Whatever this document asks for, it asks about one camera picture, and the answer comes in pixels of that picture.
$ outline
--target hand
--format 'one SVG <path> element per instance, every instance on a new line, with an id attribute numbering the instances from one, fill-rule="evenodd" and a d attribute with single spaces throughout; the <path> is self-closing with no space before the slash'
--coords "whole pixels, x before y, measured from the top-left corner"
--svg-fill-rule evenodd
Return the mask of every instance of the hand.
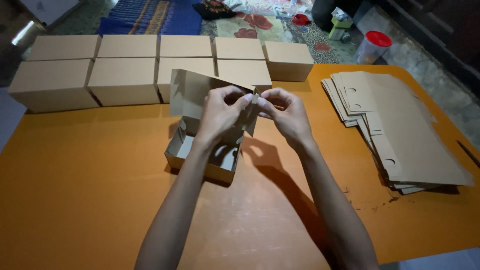
<path id="1" fill-rule="evenodd" d="M 195 139 L 209 146 L 218 143 L 221 135 L 233 126 L 240 112 L 252 101 L 253 94 L 246 94 L 236 86 L 210 90 L 205 98 L 200 128 Z"/>
<path id="2" fill-rule="evenodd" d="M 260 117 L 272 119 L 288 145 L 295 151 L 314 143 L 312 129 L 302 100 L 282 88 L 273 88 L 262 93 L 258 99 Z"/>

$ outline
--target wooden furniture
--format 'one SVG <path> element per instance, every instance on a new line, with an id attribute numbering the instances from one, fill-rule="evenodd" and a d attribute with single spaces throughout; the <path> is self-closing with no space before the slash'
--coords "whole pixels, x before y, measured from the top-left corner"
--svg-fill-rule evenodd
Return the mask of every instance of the wooden furniture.
<path id="1" fill-rule="evenodd" d="M 417 93 L 434 128 L 478 183 L 480 157 L 413 77 L 396 66 L 316 64 L 303 98 L 333 176 L 363 220 L 380 263 L 480 245 L 480 187 L 407 196 L 382 186 L 367 146 L 345 128 L 321 80 L 341 71 L 389 73 Z M 179 117 L 168 105 L 25 115 L 0 155 L 0 265 L 5 269 L 132 269 L 175 175 L 164 150 Z M 328 269 L 321 219 L 295 152 L 259 118 L 233 184 L 205 183 L 179 269 Z"/>

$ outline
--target forearm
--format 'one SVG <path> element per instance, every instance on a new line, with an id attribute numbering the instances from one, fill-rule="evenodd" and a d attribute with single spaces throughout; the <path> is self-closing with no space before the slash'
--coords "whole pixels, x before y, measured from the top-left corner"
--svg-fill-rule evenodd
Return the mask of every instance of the forearm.
<path id="1" fill-rule="evenodd" d="M 324 216 L 337 256 L 346 269 L 378 269 L 372 241 L 365 226 L 334 180 L 313 141 L 297 151 L 315 206 Z"/>
<path id="2" fill-rule="evenodd" d="M 177 179 L 148 229 L 135 263 L 136 270 L 177 268 L 211 151 L 209 143 L 194 140 Z"/>

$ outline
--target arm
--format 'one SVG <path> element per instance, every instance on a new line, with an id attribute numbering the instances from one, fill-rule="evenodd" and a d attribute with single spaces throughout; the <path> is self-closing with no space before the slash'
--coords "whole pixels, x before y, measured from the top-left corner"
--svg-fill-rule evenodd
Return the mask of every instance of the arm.
<path id="1" fill-rule="evenodd" d="M 277 110 L 269 100 L 280 101 L 285 110 Z M 274 88 L 263 92 L 258 104 L 262 110 L 260 116 L 272 119 L 298 154 L 313 202 L 324 217 L 340 263 L 348 270 L 377 270 L 372 241 L 328 169 L 313 139 L 301 99 L 281 88 Z"/>
<path id="2" fill-rule="evenodd" d="M 176 269 L 185 246 L 193 211 L 202 187 L 208 157 L 221 135 L 250 104 L 252 94 L 228 106 L 224 100 L 243 95 L 240 89 L 227 86 L 211 90 L 205 99 L 200 128 L 177 179 L 155 215 L 140 247 L 136 270 Z"/>

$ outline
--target blue patterned mat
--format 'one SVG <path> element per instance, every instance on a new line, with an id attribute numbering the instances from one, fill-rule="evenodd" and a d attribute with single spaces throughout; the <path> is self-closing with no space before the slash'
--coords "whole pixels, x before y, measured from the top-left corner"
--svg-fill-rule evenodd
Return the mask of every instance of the blue patterned mat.
<path id="1" fill-rule="evenodd" d="M 198 35 L 202 18 L 192 4 L 200 0 L 119 0 L 96 33 Z"/>

